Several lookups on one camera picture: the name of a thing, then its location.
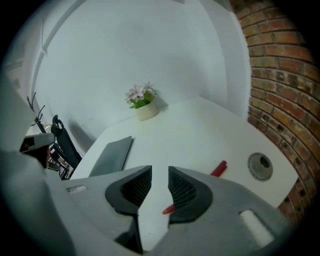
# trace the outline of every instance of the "green leaves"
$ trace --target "green leaves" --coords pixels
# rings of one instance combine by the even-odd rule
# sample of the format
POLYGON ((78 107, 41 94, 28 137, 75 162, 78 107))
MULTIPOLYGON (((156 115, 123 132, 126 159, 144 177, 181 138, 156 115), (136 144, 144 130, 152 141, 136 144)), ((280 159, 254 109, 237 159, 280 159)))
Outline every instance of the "green leaves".
POLYGON ((155 96, 149 92, 145 92, 143 95, 143 100, 130 99, 130 102, 133 104, 130 106, 130 109, 139 109, 151 103, 155 99, 155 96))

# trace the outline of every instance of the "brick wall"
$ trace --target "brick wall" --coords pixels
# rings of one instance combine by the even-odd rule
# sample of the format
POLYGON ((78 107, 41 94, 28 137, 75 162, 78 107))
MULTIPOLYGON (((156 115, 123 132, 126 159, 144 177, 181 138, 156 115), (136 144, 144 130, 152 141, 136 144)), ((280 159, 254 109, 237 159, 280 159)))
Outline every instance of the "brick wall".
POLYGON ((299 179, 279 206, 300 221, 320 186, 320 75, 307 42, 269 0, 230 0, 248 44, 248 122, 291 162, 299 179))

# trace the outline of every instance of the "gray notebook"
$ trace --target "gray notebook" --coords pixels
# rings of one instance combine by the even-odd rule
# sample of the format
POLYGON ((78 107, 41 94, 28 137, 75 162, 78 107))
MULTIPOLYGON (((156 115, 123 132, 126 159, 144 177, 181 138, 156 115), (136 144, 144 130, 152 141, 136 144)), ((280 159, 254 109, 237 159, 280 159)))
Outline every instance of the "gray notebook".
POLYGON ((122 171, 132 142, 133 139, 129 136, 108 143, 96 161, 89 177, 122 171))

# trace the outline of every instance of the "pink flower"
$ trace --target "pink flower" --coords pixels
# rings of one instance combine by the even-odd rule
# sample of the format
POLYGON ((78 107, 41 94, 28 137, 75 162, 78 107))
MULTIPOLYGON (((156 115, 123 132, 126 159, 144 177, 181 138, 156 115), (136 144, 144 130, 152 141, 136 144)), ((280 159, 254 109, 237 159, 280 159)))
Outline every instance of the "pink flower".
POLYGON ((151 95, 156 95, 155 89, 153 89, 153 84, 150 84, 150 81, 148 83, 145 83, 143 86, 144 90, 151 95))
POLYGON ((136 84, 134 85, 134 93, 132 95, 132 99, 133 100, 138 100, 138 101, 143 101, 145 96, 146 90, 144 88, 144 86, 136 84))
POLYGON ((129 92, 127 92, 126 94, 125 94, 125 96, 126 96, 126 98, 125 98, 125 100, 126 100, 126 102, 127 103, 129 103, 130 102, 130 100, 132 100, 133 98, 133 95, 135 94, 135 90, 134 89, 130 89, 129 90, 129 92))

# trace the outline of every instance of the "black chair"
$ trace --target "black chair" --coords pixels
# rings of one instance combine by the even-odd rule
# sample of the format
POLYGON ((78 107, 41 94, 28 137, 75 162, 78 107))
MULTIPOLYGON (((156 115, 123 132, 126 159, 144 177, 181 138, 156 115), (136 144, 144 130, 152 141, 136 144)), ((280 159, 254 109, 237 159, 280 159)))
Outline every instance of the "black chair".
POLYGON ((56 136, 58 145, 65 155, 65 160, 73 169, 76 169, 82 158, 72 143, 64 124, 58 119, 57 114, 52 119, 51 132, 56 136))

